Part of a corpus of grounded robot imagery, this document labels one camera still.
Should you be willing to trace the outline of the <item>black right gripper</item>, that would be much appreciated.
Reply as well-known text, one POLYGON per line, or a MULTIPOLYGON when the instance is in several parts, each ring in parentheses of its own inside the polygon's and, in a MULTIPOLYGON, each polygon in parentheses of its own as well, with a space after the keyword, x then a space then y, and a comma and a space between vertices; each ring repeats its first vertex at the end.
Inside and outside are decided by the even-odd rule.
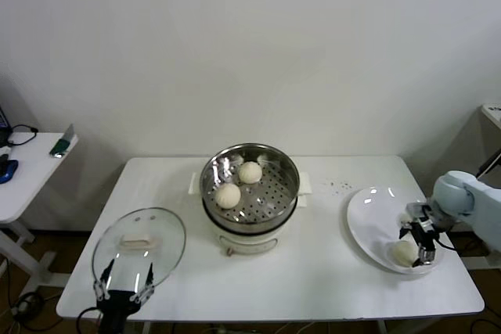
POLYGON ((404 222, 399 230, 398 237, 402 239, 409 232, 418 245, 417 258, 413 261, 413 267, 431 265, 435 259, 435 240, 438 232, 432 219, 426 214, 419 214, 412 217, 412 221, 404 222))

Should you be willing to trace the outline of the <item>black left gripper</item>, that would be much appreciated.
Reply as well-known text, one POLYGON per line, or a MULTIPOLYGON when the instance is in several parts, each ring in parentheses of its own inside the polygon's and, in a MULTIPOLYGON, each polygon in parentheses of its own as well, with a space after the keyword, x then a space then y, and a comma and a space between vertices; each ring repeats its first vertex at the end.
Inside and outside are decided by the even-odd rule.
POLYGON ((145 303, 154 293, 153 264, 150 264, 145 285, 136 294, 124 290, 110 290, 108 292, 108 281, 113 265, 114 259, 109 262, 100 277, 93 283, 97 299, 96 307, 102 314, 98 333, 103 334, 124 333, 128 317, 137 313, 141 308, 141 303, 145 303))

